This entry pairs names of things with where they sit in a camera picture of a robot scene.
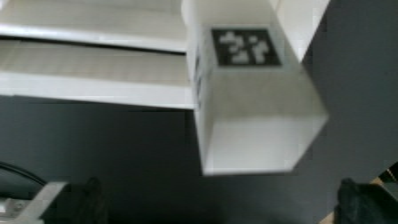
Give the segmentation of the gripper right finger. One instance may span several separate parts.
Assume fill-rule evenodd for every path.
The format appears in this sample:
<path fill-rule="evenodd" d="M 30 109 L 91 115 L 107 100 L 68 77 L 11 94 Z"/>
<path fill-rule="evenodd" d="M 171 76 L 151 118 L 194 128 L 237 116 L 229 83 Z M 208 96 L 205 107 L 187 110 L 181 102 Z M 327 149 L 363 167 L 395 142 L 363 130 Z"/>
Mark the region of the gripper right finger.
<path fill-rule="evenodd" d="M 398 224 L 398 200 L 380 185 L 341 180 L 334 224 Z"/>

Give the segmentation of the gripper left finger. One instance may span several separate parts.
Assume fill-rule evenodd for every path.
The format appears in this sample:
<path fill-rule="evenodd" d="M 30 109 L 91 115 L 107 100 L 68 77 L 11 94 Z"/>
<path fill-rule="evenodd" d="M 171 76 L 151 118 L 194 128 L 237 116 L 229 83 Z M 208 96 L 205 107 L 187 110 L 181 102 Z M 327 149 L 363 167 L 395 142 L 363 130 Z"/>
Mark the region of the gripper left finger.
<path fill-rule="evenodd" d="M 0 197 L 0 224 L 110 224 L 100 179 L 48 182 L 30 199 Z"/>

